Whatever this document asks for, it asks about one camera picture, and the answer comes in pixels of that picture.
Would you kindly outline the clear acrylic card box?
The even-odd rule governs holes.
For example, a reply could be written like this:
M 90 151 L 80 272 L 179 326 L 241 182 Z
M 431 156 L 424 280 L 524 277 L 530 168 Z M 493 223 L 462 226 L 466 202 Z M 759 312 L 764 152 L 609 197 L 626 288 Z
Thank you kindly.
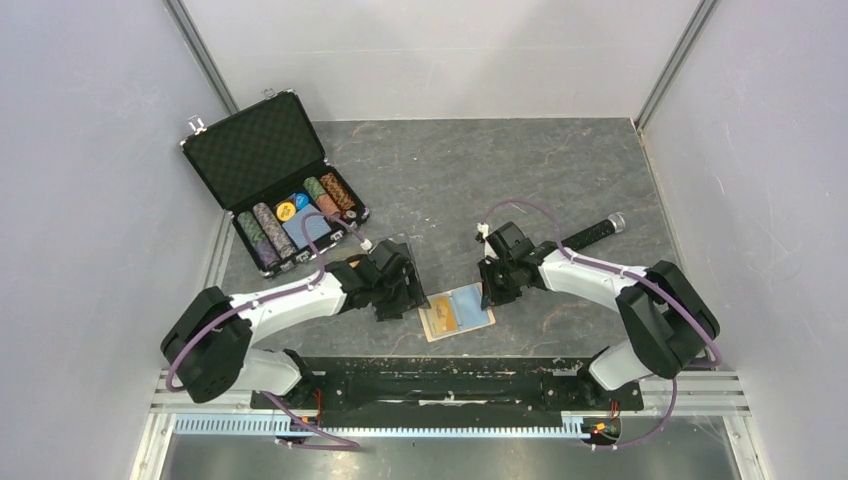
M 368 283 L 394 284 L 417 274 L 410 245 L 391 238 L 378 241 L 367 252 L 351 256 L 345 263 Z

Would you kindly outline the tan leather card holder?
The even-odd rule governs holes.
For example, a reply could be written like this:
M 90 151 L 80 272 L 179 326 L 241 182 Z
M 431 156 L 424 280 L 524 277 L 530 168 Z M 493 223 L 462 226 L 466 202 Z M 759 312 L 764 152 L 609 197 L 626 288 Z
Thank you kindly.
M 445 335 L 434 335 L 432 333 L 428 322 L 428 312 L 431 308 L 430 301 L 437 296 L 450 297 L 453 312 L 459 325 L 457 331 Z M 430 295 L 427 299 L 428 307 L 419 308 L 418 311 L 424 334 L 428 342 L 435 342 L 468 333 L 496 323 L 496 318 L 492 309 L 484 309 L 480 306 L 482 299 L 482 284 L 480 282 L 455 288 L 443 293 Z

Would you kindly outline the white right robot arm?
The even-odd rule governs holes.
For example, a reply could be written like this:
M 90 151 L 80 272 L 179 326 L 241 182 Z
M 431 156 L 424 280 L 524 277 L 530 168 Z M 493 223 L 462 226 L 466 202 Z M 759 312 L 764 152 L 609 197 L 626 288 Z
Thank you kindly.
M 625 266 L 573 250 L 613 234 L 601 222 L 560 246 L 533 243 L 507 222 L 496 230 L 477 226 L 484 246 L 478 263 L 482 308 L 511 303 L 529 288 L 574 295 L 617 313 L 627 338 L 603 349 L 578 373 L 577 392 L 591 408 L 602 408 L 625 385 L 650 375 L 675 378 L 703 363 L 701 352 L 713 350 L 720 325 L 680 268 L 668 261 L 652 267 Z

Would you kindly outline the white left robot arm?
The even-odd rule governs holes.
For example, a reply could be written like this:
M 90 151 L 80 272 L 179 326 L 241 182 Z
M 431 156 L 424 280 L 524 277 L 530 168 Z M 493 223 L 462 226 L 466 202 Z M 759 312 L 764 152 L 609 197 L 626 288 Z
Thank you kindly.
M 200 291 L 160 344 L 165 388 L 197 404 L 232 388 L 267 392 L 306 405 L 314 381 L 297 355 L 260 348 L 266 338 L 314 319 L 371 307 L 379 321 L 426 306 L 408 244 L 391 239 L 368 252 L 323 264 L 314 275 L 254 293 Z

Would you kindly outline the blue patterned card deck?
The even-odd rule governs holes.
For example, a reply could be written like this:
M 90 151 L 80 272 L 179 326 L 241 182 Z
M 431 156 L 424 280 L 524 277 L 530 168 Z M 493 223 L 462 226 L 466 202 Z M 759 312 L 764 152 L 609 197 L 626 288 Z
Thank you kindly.
M 297 249 L 308 247 L 307 237 L 319 240 L 332 232 L 325 217 L 312 204 L 308 204 L 281 224 L 286 235 Z

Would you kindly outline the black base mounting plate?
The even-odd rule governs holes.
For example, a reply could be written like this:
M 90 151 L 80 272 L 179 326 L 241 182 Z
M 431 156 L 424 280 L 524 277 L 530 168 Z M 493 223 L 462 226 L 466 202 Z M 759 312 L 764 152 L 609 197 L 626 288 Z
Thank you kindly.
M 640 411 L 641 389 L 589 385 L 583 358 L 304 357 L 282 395 L 324 427 L 554 427 L 564 412 Z

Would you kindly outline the orange black chip stack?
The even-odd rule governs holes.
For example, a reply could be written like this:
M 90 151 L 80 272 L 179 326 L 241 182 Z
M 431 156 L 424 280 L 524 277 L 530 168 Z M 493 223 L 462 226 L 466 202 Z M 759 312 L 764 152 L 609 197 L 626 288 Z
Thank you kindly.
M 327 173 L 321 176 L 319 182 L 342 211 L 355 209 L 356 202 L 352 195 L 333 173 Z

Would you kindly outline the pink chip stack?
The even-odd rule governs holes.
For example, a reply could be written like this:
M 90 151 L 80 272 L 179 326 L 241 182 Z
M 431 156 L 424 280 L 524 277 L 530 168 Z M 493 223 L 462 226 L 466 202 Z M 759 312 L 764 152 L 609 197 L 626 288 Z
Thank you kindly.
M 337 217 L 341 216 L 341 210 L 317 178 L 306 178 L 303 181 L 303 186 L 323 213 Z

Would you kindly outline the black cylindrical flashlight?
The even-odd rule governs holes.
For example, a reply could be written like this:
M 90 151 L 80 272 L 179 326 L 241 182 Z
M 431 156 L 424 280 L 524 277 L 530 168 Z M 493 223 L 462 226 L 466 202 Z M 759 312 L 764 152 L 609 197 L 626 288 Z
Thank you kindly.
M 621 212 L 610 214 L 606 219 L 587 227 L 562 240 L 563 246 L 574 251 L 583 250 L 612 235 L 621 233 L 626 222 Z

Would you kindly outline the purple chip stack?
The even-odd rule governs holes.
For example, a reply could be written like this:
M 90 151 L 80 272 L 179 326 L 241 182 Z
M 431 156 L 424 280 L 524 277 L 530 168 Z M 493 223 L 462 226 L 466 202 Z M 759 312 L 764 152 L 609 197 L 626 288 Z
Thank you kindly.
M 297 250 L 292 240 L 282 228 L 281 223 L 265 203 L 260 202 L 254 205 L 252 211 L 281 260 L 280 269 L 282 271 L 291 270 L 294 267 L 292 258 Z

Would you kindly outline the yellow dealer chip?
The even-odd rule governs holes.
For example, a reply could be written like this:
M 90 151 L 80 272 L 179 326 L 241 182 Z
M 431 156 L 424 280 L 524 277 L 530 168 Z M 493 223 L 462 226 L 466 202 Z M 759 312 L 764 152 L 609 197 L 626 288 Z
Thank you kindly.
M 276 205 L 274 213 L 280 222 L 286 222 L 292 219 L 298 212 L 296 204 L 291 201 L 282 201 Z

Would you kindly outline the green chip stack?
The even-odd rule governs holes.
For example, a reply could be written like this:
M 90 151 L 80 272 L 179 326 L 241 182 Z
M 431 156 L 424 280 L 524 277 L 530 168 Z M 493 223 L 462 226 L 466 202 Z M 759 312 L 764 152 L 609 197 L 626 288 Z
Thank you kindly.
M 237 215 L 236 220 L 251 245 L 257 246 L 267 241 L 267 236 L 264 233 L 264 230 L 252 212 L 241 212 Z

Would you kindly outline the black poker chip case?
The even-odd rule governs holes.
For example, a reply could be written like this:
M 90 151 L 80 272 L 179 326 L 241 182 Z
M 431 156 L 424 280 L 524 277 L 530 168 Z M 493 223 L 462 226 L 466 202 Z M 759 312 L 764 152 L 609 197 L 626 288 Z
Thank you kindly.
M 209 127 L 196 128 L 181 143 L 181 149 L 210 190 L 228 213 L 260 274 L 273 277 L 282 272 L 281 260 L 267 241 L 250 244 L 236 217 L 260 202 L 272 212 L 282 201 L 293 201 L 300 210 L 308 204 L 316 207 L 332 232 L 319 240 L 307 237 L 308 247 L 297 249 L 294 266 L 314 259 L 336 245 L 347 226 L 359 227 L 370 211 L 348 182 L 328 160 L 324 147 L 301 103 L 292 90 L 275 93 L 265 100 Z M 303 186 L 308 177 L 333 173 L 352 195 L 356 207 L 341 216 L 323 213 Z

